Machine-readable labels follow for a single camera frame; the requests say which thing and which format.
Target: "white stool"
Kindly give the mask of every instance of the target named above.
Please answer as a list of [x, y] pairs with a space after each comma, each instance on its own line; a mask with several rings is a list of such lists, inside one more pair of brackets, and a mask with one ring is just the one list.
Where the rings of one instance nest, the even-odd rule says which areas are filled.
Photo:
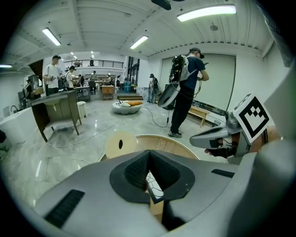
[[77, 102], [77, 107], [78, 107], [80, 119], [83, 119], [84, 117], [86, 117], [86, 102], [84, 101]]

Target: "hole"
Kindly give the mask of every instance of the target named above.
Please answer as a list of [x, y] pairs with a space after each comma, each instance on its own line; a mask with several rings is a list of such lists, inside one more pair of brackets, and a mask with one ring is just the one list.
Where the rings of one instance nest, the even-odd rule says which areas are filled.
[[120, 140], [120, 141], [119, 141], [119, 149], [122, 148], [122, 145], [123, 145], [123, 142], [122, 142], [122, 140]]

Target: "railing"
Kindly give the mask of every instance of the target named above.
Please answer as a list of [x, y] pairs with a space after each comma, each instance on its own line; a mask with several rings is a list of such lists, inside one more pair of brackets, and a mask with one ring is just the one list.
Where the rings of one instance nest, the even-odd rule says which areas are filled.
[[91, 60], [75, 60], [75, 61], [67, 61], [64, 62], [64, 66], [68, 69], [71, 66], [75, 67], [108, 67], [108, 68], [123, 68], [123, 62], [116, 61], [108, 61], [108, 60], [93, 60], [93, 64], [91, 64]]

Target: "fluorescent light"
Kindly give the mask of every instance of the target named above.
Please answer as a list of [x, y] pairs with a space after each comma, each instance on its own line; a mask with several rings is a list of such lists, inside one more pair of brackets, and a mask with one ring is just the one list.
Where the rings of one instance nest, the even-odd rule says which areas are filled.
[[148, 36], [143, 36], [142, 38], [140, 38], [137, 42], [135, 42], [131, 47], [130, 49], [134, 49], [136, 48], [137, 46], [139, 46], [140, 44], [142, 44], [144, 41], [146, 41], [148, 39]]
[[46, 34], [46, 36], [48, 37], [48, 38], [50, 38], [50, 40], [52, 41], [52, 42], [54, 42], [54, 44], [56, 45], [56, 46], [60, 46], [61, 45], [61, 42], [54, 36], [54, 34], [50, 31], [50, 29], [49, 28], [45, 28], [43, 31], [42, 31], [44, 34]]
[[192, 12], [186, 12], [178, 16], [180, 21], [186, 21], [194, 19], [197, 17], [204, 17], [210, 15], [218, 14], [236, 14], [236, 8], [234, 5], [219, 5], [219, 6], [210, 6], [206, 8], [201, 8], [194, 10]]
[[9, 64], [0, 64], [0, 68], [2, 68], [2, 69], [10, 69], [10, 68], [12, 68], [12, 65], [9, 65]]

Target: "orange cushion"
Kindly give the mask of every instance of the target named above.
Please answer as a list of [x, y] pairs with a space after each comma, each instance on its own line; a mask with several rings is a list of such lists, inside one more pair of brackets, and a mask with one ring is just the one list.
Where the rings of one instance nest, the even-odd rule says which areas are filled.
[[140, 101], [127, 101], [126, 103], [129, 104], [130, 106], [137, 106], [137, 105], [143, 104]]

